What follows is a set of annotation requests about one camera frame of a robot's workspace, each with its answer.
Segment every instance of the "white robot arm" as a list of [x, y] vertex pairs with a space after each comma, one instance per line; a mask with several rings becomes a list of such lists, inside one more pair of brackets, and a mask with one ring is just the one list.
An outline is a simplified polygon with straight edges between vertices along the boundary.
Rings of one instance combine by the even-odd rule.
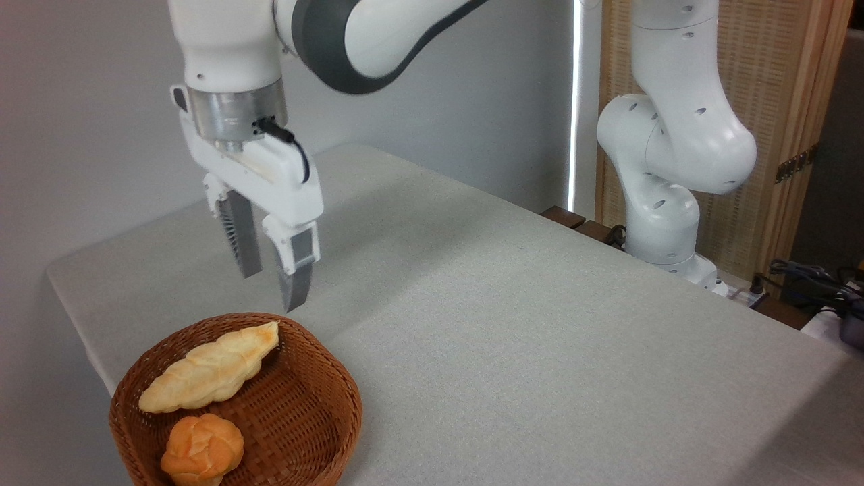
[[185, 84], [183, 133], [244, 277], [261, 271], [254, 202], [278, 255], [285, 310], [306, 301], [321, 258], [314, 161], [287, 123], [283, 50], [343, 93], [390, 84], [420, 49], [485, 0], [168, 0]]
[[[485, 1], [168, 0], [186, 62], [173, 95], [208, 172], [207, 200], [246, 277], [261, 270], [250, 201], [268, 213], [286, 310], [305, 302], [321, 257], [323, 203], [314, 161], [283, 128], [280, 52], [337, 91], [372, 93]], [[717, 75], [717, 1], [634, 0], [633, 72], [648, 96], [613, 100], [598, 130], [625, 187], [627, 251], [686, 275], [704, 273], [694, 265], [704, 259], [694, 254], [696, 201], [682, 186], [729, 192], [755, 160]]]
[[597, 138], [624, 189], [627, 252], [723, 294], [714, 264], [696, 254], [699, 207], [688, 189], [737, 189], [756, 142], [717, 72], [718, 2], [634, 0], [632, 71], [647, 96], [613, 99]]

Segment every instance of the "braided bread roll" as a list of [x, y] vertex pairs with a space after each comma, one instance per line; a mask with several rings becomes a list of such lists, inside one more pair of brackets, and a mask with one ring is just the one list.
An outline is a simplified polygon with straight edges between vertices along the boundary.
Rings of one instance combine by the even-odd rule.
[[229, 332], [201, 344], [153, 380], [138, 400], [144, 412], [168, 413], [228, 400], [261, 369], [261, 360], [279, 343], [279, 324]]

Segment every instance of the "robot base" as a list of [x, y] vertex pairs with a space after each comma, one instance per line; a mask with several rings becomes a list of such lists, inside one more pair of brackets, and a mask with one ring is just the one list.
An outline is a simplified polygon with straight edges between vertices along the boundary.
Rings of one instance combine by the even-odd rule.
[[717, 266], [698, 253], [694, 253], [692, 257], [681, 263], [654, 266], [665, 272], [675, 273], [720, 296], [726, 297], [729, 293], [728, 285], [724, 284], [717, 275]]

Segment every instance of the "wicker basket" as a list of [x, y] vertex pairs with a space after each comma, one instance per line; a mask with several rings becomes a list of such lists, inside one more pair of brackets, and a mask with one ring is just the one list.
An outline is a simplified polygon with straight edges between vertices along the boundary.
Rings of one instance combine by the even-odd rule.
[[[261, 371], [229, 400], [197, 410], [146, 413], [138, 398], [171, 363], [226, 332], [279, 321], [279, 345]], [[363, 415], [351, 375], [300, 324], [272, 314], [227, 314], [177, 331], [144, 353], [114, 393], [111, 433], [136, 486], [173, 486], [159, 468], [171, 428], [183, 417], [214, 413], [243, 433], [244, 456], [225, 476], [234, 484], [333, 485], [360, 433]]]

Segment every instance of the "bread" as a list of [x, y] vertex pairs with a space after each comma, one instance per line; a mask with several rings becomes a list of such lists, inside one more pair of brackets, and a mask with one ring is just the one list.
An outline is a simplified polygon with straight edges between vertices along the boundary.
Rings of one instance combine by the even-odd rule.
[[144, 412], [167, 413], [228, 400], [261, 369], [261, 360], [279, 343], [279, 324], [230, 332], [201, 344], [153, 380], [138, 400]]
[[212, 413], [180, 419], [168, 439], [160, 466], [177, 486], [217, 486], [243, 458], [243, 435]]

